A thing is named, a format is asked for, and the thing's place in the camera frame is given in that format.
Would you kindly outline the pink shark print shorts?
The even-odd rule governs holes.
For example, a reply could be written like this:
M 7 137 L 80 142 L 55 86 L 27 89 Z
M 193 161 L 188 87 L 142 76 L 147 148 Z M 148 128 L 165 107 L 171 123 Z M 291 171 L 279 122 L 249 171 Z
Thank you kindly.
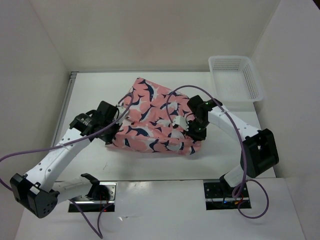
M 189 97 L 178 91 L 137 78 L 126 97 L 120 102 L 129 107 L 128 115 L 113 138 L 108 149 L 141 153 L 175 153 L 192 155 L 200 150 L 201 142 L 184 133 L 183 128 L 173 128 L 177 116 L 193 120 L 187 105 Z

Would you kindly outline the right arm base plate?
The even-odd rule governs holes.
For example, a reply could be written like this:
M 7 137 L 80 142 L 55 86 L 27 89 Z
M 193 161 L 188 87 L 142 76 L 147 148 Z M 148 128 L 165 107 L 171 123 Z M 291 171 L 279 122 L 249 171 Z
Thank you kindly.
M 218 179 L 203 181 L 205 207 L 207 211 L 213 210 L 233 210 L 237 209 L 240 204 L 240 209 L 251 209 L 250 196 L 247 185 L 240 194 L 240 197 L 233 198 L 231 191 L 225 193 Z

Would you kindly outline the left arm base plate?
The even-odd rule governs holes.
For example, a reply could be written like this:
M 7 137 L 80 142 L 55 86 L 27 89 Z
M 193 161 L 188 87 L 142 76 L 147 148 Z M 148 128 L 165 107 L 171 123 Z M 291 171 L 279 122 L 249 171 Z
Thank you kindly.
M 114 212 L 116 199 L 116 182 L 102 181 L 98 193 L 93 198 L 81 195 L 72 200 L 84 213 Z

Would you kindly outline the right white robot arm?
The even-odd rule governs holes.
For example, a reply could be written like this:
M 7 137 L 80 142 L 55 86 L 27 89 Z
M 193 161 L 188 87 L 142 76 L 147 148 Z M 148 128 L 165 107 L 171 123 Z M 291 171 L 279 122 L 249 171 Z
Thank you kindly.
M 279 163 L 279 155 L 273 133 L 269 129 L 259 129 L 244 122 L 218 100 L 203 101 L 198 95 L 192 97 L 187 106 L 194 119 L 189 120 L 186 135 L 195 141 L 204 141 L 207 126 L 212 124 L 224 131 L 240 144 L 240 163 L 219 178 L 219 191 L 230 197 L 245 178 L 254 179 Z

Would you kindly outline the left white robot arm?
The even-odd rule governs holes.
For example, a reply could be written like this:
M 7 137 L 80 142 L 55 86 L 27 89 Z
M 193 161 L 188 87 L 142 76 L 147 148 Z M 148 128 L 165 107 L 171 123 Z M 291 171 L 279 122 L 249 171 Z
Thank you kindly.
M 107 145 L 112 143 L 122 125 L 124 111 L 123 106 L 101 101 L 96 110 L 77 115 L 55 149 L 24 175 L 16 173 L 10 179 L 15 200 L 39 219 L 49 215 L 56 205 L 79 196 L 109 200 L 108 188 L 89 173 L 82 173 L 73 180 L 56 180 L 94 139 Z

